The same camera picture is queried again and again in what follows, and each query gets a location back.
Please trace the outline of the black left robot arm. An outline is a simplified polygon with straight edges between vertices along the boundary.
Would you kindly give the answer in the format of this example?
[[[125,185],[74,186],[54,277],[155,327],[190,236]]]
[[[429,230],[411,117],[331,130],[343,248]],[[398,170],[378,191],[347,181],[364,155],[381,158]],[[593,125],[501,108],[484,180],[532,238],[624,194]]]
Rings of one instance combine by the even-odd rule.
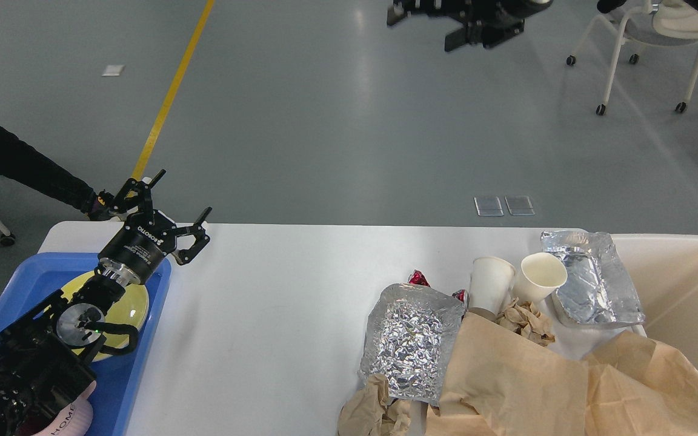
[[[111,209],[125,221],[79,290],[51,292],[0,331],[0,435],[16,434],[31,417],[56,418],[97,380],[91,364],[98,354],[133,353],[139,328],[108,321],[109,309],[167,256],[185,265],[210,243],[211,207],[186,226],[153,207],[151,191],[164,174],[149,182],[131,177],[113,197]]]

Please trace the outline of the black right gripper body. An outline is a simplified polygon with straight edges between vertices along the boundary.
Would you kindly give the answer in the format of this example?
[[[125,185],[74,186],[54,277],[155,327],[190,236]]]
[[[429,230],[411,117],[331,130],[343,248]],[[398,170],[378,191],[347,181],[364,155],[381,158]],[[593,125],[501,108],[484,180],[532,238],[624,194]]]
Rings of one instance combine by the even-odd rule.
[[[551,7],[551,1],[479,1],[477,21],[481,23],[480,39],[491,49],[524,32],[525,20]]]

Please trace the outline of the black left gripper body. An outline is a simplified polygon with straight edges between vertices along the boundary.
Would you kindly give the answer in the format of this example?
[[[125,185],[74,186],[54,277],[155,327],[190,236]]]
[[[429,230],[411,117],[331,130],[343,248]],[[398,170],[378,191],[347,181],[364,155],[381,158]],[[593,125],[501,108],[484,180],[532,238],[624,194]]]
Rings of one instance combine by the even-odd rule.
[[[176,223],[162,212],[130,214],[98,254],[99,265],[125,271],[128,282],[143,285],[175,250],[176,237],[169,234],[175,228]]]

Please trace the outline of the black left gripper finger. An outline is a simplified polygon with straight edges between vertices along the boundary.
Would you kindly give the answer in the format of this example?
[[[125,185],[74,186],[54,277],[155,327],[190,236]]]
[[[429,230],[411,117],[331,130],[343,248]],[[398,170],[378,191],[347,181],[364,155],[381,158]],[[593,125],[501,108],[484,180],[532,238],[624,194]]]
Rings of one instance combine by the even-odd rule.
[[[188,265],[196,256],[210,243],[210,236],[206,234],[205,221],[211,214],[213,207],[208,206],[203,210],[199,217],[188,226],[173,226],[171,235],[175,241],[180,237],[190,236],[194,238],[194,242],[188,248],[175,248],[171,252],[178,265]]]
[[[108,203],[108,212],[125,218],[133,215],[138,223],[154,224],[156,210],[153,207],[151,191],[165,174],[166,170],[161,169],[149,182],[130,177]]]

